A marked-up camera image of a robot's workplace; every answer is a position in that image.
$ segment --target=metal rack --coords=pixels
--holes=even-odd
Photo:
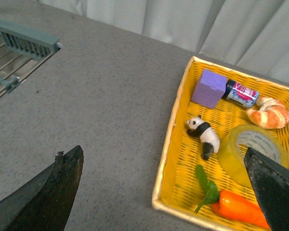
[[[59,50],[58,40],[20,24],[0,21],[0,99]]]

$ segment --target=tape roll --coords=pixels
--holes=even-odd
[[[289,168],[286,149],[270,132],[255,125],[235,127],[221,142],[217,157],[221,167],[238,184],[251,188],[240,146],[252,147],[265,156]]]

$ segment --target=toy croissant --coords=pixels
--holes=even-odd
[[[271,97],[259,97],[259,111],[247,109],[247,116],[255,125],[264,129],[283,128],[289,122],[289,111],[283,102]]]

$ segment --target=small jar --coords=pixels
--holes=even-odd
[[[259,92],[243,86],[234,80],[228,80],[223,99],[232,100],[245,108],[251,108],[257,101]]]

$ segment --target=black jar lid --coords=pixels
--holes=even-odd
[[[225,94],[222,96],[222,98],[227,98],[227,96],[229,95],[229,93],[230,93],[230,91],[231,91],[231,89],[233,88],[233,86],[235,85],[235,81],[234,80],[228,80],[227,81],[227,84],[226,84],[226,92],[225,92]]]

